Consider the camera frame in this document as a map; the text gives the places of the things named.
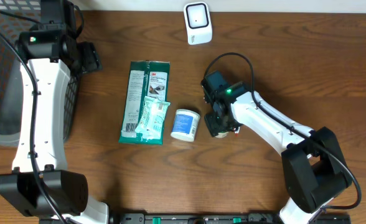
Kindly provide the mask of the white cylindrical container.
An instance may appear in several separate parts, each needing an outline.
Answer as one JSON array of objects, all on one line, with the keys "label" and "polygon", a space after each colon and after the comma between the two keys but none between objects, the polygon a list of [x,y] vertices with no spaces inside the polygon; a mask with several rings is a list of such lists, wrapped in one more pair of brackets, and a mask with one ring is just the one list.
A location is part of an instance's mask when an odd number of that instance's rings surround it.
[{"label": "white cylindrical container", "polygon": [[174,118],[171,137],[181,141],[194,142],[200,115],[194,111],[178,109]]}]

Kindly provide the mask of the green 3M gloves package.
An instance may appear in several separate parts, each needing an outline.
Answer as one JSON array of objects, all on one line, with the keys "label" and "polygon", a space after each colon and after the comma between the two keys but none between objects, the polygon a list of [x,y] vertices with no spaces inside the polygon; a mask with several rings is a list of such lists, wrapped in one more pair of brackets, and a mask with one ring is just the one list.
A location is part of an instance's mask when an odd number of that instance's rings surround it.
[{"label": "green 3M gloves package", "polygon": [[158,144],[161,139],[144,139],[142,134],[135,132],[143,112],[144,97],[150,96],[160,101],[167,101],[170,63],[140,60],[130,63],[128,89],[121,127],[120,143]]}]

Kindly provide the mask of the red snack sachet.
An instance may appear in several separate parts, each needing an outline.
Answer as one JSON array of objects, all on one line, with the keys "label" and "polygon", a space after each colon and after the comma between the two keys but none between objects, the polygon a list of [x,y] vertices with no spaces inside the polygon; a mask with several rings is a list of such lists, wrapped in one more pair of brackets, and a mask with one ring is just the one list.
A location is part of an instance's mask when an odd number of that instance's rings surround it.
[{"label": "red snack sachet", "polygon": [[239,134],[239,132],[240,132],[240,127],[236,128],[236,129],[234,130],[234,133],[235,133],[235,135],[236,135],[236,136]]}]

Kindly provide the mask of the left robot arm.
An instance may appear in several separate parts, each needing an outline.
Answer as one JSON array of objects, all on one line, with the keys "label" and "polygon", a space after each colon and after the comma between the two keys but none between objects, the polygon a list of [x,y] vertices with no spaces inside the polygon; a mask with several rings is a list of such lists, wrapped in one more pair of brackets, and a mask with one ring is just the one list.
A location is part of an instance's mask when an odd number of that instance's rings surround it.
[{"label": "left robot arm", "polygon": [[19,145],[0,195],[41,223],[110,223],[110,209],[88,193],[87,178],[68,170],[65,95],[72,78],[101,69],[91,42],[78,42],[83,15],[70,1],[42,1],[40,20],[11,50],[21,62],[23,102]]}]

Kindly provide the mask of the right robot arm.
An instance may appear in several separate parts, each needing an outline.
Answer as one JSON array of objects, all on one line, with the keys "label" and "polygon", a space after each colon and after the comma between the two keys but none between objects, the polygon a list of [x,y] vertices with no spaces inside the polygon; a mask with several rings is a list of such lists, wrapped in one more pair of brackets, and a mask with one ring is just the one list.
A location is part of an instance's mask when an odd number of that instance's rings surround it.
[{"label": "right robot arm", "polygon": [[335,134],[301,125],[270,106],[243,82],[229,84],[218,71],[201,81],[204,100],[212,106],[205,123],[213,137],[239,132],[246,126],[280,156],[287,204],[280,210],[283,223],[311,223],[322,209],[352,184]]}]

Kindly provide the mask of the green-lid seasoning jar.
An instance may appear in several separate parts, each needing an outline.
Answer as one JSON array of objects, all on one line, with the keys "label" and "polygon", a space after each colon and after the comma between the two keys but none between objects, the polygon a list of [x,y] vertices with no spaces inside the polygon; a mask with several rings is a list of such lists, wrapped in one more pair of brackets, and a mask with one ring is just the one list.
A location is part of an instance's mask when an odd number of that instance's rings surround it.
[{"label": "green-lid seasoning jar", "polygon": [[225,138],[228,135],[228,132],[220,132],[216,135],[216,138]]}]

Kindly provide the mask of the mint green wipes pack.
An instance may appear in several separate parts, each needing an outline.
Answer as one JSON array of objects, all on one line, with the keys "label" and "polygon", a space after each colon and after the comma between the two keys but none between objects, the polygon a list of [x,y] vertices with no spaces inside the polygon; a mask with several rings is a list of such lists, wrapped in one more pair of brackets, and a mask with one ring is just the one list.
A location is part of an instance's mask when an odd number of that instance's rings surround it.
[{"label": "mint green wipes pack", "polygon": [[145,96],[143,112],[135,132],[142,134],[144,139],[161,139],[164,120],[169,105],[170,102]]}]

